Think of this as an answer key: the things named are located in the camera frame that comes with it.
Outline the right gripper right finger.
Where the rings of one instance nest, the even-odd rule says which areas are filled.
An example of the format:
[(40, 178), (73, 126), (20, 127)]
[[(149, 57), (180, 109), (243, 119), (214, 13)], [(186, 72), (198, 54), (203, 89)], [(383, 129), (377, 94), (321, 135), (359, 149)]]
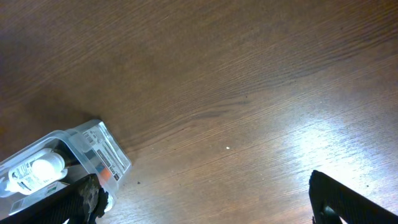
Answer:
[(397, 215), (314, 170), (309, 179), (313, 224), (397, 223)]

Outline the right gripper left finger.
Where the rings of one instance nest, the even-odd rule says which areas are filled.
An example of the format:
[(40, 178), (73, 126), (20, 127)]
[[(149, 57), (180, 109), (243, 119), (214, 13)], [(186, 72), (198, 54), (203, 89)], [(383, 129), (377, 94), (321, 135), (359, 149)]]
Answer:
[(97, 175), (88, 174), (55, 194), (1, 220), (1, 224), (95, 224), (108, 205), (109, 194)]

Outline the dark bottle white cap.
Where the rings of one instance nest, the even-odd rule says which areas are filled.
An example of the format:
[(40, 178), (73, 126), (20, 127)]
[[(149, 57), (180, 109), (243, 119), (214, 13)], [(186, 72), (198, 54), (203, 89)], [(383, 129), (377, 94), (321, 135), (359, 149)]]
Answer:
[(51, 149), (32, 164), (32, 173), (40, 180), (60, 180), (67, 176), (70, 167), (80, 162), (69, 149)]

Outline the white spray bottle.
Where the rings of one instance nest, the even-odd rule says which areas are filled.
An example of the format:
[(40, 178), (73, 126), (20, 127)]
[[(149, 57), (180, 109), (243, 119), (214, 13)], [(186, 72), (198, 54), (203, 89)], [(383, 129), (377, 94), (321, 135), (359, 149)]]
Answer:
[(12, 166), (7, 175), (1, 178), (1, 198), (9, 197), (18, 192), (23, 195), (30, 195), (54, 182), (54, 178), (45, 180), (37, 177), (32, 168), (34, 161), (51, 151), (51, 148), (41, 149)]

